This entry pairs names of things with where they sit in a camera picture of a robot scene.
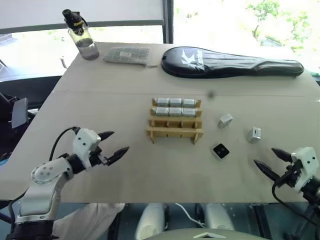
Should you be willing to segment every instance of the black chair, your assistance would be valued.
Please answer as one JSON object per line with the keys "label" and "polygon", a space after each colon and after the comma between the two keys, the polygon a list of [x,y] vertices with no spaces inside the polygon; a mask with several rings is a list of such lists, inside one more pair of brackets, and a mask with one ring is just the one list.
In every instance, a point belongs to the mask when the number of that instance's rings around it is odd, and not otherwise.
{"label": "black chair", "polygon": [[39,109],[61,76],[36,77],[0,82],[0,92],[28,99],[28,109]]}
{"label": "black chair", "polygon": [[12,152],[35,117],[28,112],[28,99],[0,92],[0,157]]}

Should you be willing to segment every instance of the water bottle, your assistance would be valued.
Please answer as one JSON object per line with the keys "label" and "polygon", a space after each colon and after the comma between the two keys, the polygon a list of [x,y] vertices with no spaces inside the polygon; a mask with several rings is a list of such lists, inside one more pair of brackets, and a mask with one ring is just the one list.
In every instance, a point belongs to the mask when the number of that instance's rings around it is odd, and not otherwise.
{"label": "water bottle", "polygon": [[99,57],[99,51],[92,40],[87,22],[80,16],[80,12],[65,9],[62,12],[68,26],[68,33],[78,48],[81,56],[87,60]]}

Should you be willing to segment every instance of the beige table surface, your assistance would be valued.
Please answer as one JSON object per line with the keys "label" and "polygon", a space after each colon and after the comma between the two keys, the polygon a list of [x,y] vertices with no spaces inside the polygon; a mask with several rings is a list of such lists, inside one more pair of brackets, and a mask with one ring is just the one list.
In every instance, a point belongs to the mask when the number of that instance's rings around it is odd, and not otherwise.
{"label": "beige table surface", "polygon": [[[116,44],[100,44],[106,51]],[[159,64],[170,45],[151,45],[151,62]],[[320,156],[319,87],[307,72],[290,77],[233,77],[183,79],[161,67],[84,61],[79,56],[57,84],[27,129],[9,162],[0,167],[0,199],[13,199],[29,185],[32,169],[49,157],[59,133],[70,126],[97,132],[115,131],[101,143],[106,156],[130,146],[114,165],[96,166],[67,183],[65,202],[274,202],[272,182],[254,165],[265,161],[278,174],[285,164],[271,147],[294,151],[314,147]],[[215,97],[208,98],[208,91]],[[153,97],[202,100],[204,135],[196,145],[188,138],[157,138],[152,144],[145,128]],[[218,119],[230,113],[226,128]],[[253,127],[262,140],[246,141]],[[70,152],[73,134],[64,136],[55,156]],[[230,154],[218,161],[210,148],[223,143]],[[284,187],[285,201],[301,201]]]}

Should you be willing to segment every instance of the wooden rack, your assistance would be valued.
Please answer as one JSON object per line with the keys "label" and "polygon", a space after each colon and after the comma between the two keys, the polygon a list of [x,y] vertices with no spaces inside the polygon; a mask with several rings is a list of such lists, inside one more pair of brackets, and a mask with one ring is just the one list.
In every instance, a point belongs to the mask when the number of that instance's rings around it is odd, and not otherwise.
{"label": "wooden rack", "polygon": [[196,144],[199,138],[204,134],[202,129],[202,120],[200,109],[201,101],[196,104],[196,117],[186,116],[156,116],[153,109],[150,109],[149,127],[146,132],[152,143],[155,143],[156,137],[167,138],[192,138],[193,144]]}

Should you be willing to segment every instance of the white device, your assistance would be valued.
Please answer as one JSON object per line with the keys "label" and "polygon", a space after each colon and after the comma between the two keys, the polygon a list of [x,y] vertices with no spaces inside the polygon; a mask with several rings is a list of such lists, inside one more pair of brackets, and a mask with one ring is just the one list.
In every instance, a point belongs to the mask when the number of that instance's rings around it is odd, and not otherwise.
{"label": "white device", "polygon": [[89,154],[98,147],[100,141],[100,136],[95,131],[87,128],[81,128],[75,136],[72,144],[73,152],[80,158],[86,170],[90,170],[92,167],[89,161]]}
{"label": "white device", "polygon": [[247,136],[247,140],[249,143],[254,144],[261,139],[261,128],[253,127]]}
{"label": "white device", "polygon": [[134,234],[134,239],[144,240],[165,230],[165,205],[149,203],[144,209]]}
{"label": "white device", "polygon": [[234,117],[231,116],[229,113],[227,113],[226,115],[223,115],[219,119],[218,127],[222,129],[222,128],[228,126],[233,119],[234,119]]}
{"label": "white device", "polygon": [[313,147],[306,146],[298,148],[295,152],[291,153],[293,162],[301,161],[303,168],[301,168],[301,174],[294,185],[294,190],[300,192],[312,178],[316,175],[319,168],[319,161],[316,156],[316,152]]}
{"label": "white device", "polygon": [[235,230],[235,226],[221,203],[204,203],[201,205],[207,229]]}

